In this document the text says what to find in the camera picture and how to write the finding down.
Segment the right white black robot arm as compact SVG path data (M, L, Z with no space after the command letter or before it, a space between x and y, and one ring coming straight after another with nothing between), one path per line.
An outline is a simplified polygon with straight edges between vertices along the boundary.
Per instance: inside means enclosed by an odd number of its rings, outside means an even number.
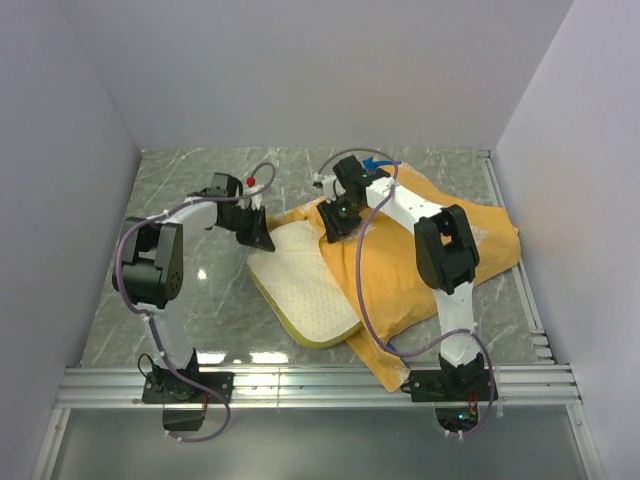
M472 292L480 258L465 210L424 199L399 183L397 171L366 169L351 149L327 162L332 174L317 172L313 184L325 195L318 211L328 241L357 232L355 281L360 283L360 252L375 215L386 215L412 234L417 272L437 305L439 387L451 399L465 398L482 378L488 359L475 333Z

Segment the blue and orange pillowcase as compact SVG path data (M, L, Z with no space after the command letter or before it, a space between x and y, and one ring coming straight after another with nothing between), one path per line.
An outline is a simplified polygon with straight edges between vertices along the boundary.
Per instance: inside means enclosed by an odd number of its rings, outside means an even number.
M389 392L398 390L409 376L402 360L383 352L364 330L359 311L355 283L357 236L330 244L312 200L267 219L272 233L276 228L296 222L308 222L320 235L319 249L334 279L359 315L361 328L345 342L372 371ZM409 233L389 217L379 214L367 229L362 259L363 294L367 312L375 332L384 341L409 327L431 318L437 312L433 293L417 272L414 243Z

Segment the cream pillow yellow trim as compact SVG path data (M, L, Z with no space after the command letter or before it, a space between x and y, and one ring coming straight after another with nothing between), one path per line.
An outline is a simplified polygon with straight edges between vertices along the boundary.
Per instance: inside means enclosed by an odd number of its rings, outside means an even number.
M248 272L285 331L306 348L334 346L361 328L359 315L327 267L319 233L306 221L276 228L276 250L252 252Z

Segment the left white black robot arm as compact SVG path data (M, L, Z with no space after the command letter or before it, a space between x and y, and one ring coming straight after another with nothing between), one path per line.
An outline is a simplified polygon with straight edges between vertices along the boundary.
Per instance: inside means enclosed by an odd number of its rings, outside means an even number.
M184 244L216 227L235 234L239 244L273 252L258 183L216 173L209 187L190 193L179 205L150 217L129 217L117 245L112 283L127 308L140 316L153 346L146 383L153 392L189 402L209 388L200 377L197 354L174 303L181 292Z

